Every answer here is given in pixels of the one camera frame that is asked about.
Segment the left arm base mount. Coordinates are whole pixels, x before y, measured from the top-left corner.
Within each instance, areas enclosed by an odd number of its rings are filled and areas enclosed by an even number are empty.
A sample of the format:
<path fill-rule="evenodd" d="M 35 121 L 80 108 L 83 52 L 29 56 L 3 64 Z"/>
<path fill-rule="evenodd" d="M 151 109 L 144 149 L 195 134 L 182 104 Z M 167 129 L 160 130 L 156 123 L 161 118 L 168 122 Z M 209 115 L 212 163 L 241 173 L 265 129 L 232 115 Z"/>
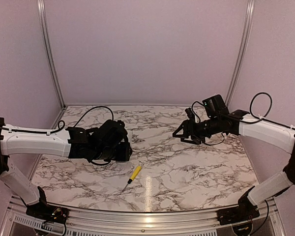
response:
<path fill-rule="evenodd" d="M 26 215 L 42 219 L 46 222 L 64 224 L 67 221 L 68 209 L 60 206 L 27 206 Z"/>

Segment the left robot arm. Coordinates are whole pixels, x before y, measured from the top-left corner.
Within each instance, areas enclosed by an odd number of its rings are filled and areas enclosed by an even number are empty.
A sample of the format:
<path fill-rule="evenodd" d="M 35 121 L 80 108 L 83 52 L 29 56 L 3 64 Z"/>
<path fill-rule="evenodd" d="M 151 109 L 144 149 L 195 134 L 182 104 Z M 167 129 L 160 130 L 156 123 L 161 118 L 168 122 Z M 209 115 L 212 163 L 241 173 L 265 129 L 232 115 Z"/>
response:
<path fill-rule="evenodd" d="M 121 120 L 107 120 L 100 127 L 59 127 L 58 129 L 24 129 L 6 124 L 0 118 L 0 180 L 21 197 L 28 208 L 47 219 L 52 207 L 44 191 L 22 174 L 12 161 L 14 154 L 47 154 L 69 159 L 85 159 L 91 164 L 102 160 L 127 162 L 132 148 L 125 124 Z"/>

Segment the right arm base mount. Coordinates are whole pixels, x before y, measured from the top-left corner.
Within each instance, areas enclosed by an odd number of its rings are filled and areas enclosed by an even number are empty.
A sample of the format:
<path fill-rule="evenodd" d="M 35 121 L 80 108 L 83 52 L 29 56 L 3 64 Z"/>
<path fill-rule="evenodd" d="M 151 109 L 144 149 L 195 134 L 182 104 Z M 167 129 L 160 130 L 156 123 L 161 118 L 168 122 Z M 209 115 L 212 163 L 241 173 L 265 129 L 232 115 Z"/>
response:
<path fill-rule="evenodd" d="M 244 208 L 241 206 L 220 209 L 217 211 L 217 219 L 220 225 L 228 225 L 251 220 L 260 216 L 257 207 Z"/>

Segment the yellow handled screwdriver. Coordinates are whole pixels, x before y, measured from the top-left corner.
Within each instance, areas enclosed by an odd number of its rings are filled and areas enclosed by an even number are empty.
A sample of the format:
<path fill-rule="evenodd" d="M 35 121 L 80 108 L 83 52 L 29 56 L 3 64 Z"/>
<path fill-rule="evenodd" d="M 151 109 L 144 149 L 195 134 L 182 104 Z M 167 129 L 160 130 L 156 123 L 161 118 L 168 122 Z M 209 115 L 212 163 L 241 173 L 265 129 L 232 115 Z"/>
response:
<path fill-rule="evenodd" d="M 127 188 L 127 186 L 129 184 L 131 184 L 133 182 L 133 180 L 137 177 L 137 175 L 139 174 L 139 172 L 141 171 L 142 167 L 138 166 L 134 172 L 132 173 L 131 177 L 128 179 L 126 186 L 124 187 L 123 191 Z"/>

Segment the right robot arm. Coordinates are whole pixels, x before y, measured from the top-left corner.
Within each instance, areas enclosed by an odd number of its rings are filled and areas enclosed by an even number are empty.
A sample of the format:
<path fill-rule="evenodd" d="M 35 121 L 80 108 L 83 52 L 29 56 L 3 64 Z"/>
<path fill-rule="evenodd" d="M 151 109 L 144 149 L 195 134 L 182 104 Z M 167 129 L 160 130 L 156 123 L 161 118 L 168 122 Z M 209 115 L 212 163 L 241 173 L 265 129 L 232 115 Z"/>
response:
<path fill-rule="evenodd" d="M 262 201 L 295 185 L 295 127 L 268 120 L 265 116 L 256 116 L 252 110 L 229 112 L 219 94 L 199 104 L 205 108 L 208 119 L 202 121 L 193 107 L 187 108 L 185 112 L 188 119 L 173 132 L 173 137 L 184 143 L 200 145 L 205 144 L 212 135 L 233 134 L 263 141 L 290 155 L 282 171 L 252 187 L 239 199 L 234 209 L 236 219 L 246 219 Z"/>

